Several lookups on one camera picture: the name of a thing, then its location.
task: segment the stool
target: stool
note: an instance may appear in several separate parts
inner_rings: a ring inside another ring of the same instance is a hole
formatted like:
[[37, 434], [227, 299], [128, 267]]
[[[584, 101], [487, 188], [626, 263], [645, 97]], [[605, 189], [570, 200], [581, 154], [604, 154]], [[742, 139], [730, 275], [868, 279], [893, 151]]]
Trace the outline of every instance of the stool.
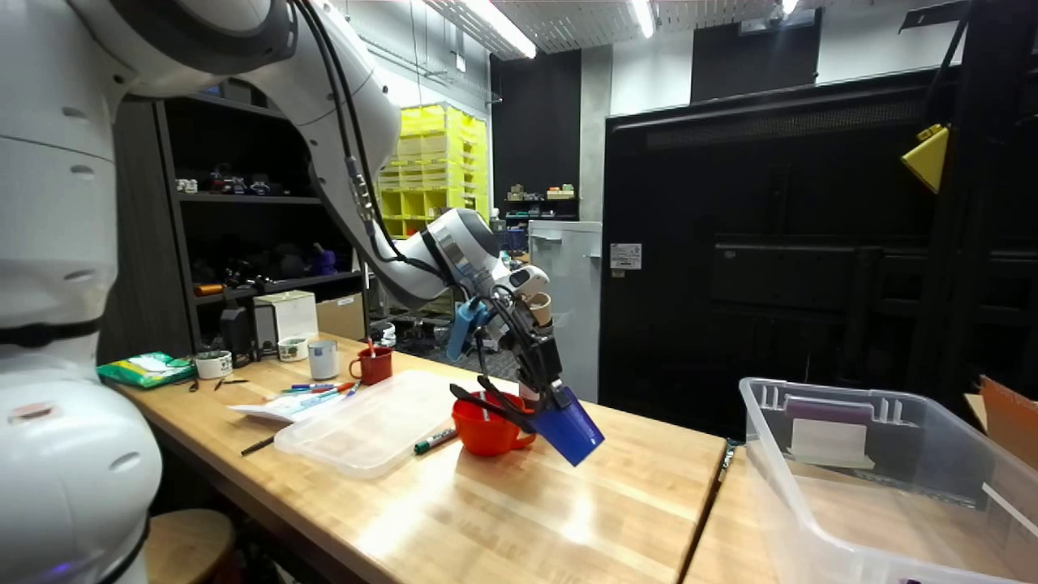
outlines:
[[[151, 584], [200, 584], [233, 563], [235, 529], [222, 513], [185, 509], [152, 518], [144, 543]], [[228, 580], [236, 581], [231, 576]]]

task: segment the gray cup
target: gray cup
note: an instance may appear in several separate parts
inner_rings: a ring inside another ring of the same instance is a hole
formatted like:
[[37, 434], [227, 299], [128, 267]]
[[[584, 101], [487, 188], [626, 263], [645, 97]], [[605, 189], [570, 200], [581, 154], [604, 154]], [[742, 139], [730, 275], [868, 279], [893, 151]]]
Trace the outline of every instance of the gray cup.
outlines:
[[310, 378], [331, 380], [338, 376], [338, 343], [315, 341], [310, 343]]

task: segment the green marker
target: green marker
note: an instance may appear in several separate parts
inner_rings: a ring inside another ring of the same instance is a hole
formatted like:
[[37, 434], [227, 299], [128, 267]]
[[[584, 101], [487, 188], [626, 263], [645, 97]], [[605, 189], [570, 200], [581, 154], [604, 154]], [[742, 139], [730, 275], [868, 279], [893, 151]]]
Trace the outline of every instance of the green marker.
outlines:
[[450, 442], [457, 437], [458, 437], [458, 430], [454, 428], [447, 428], [446, 430], [443, 430], [442, 433], [437, 433], [427, 438], [426, 440], [419, 442], [418, 444], [414, 445], [414, 453], [425, 454], [445, 442]]

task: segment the white refrigerator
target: white refrigerator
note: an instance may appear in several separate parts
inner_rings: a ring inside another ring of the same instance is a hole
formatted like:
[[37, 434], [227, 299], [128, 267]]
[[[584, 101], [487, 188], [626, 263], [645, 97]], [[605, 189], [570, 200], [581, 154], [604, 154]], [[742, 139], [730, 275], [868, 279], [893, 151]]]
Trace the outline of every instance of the white refrigerator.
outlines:
[[598, 319], [602, 223], [531, 220], [529, 258], [548, 274], [563, 382], [598, 404]]

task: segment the fluorescent light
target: fluorescent light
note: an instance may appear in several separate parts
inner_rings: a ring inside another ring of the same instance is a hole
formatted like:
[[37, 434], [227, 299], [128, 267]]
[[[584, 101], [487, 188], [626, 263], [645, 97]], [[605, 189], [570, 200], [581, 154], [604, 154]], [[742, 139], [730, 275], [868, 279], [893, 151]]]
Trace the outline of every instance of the fluorescent light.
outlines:
[[641, 34], [645, 34], [646, 38], [649, 38], [656, 28], [655, 23], [653, 23], [652, 7], [649, 6], [649, 0], [631, 0], [631, 6], [634, 7], [634, 16], [638, 19]]
[[487, 23], [491, 26], [491, 28], [496, 30], [497, 34], [500, 34], [501, 37], [504, 38], [509, 45], [515, 47], [517, 51], [529, 58], [537, 56], [537, 46], [534, 45], [534, 41], [527, 38], [526, 35], [519, 30], [519, 27], [513, 24], [512, 21], [504, 16], [504, 12], [498, 10], [497, 6], [491, 4], [490, 0], [463, 1], [469, 10], [472, 10], [476, 17], [480, 17], [480, 19], [483, 20], [483, 22]]

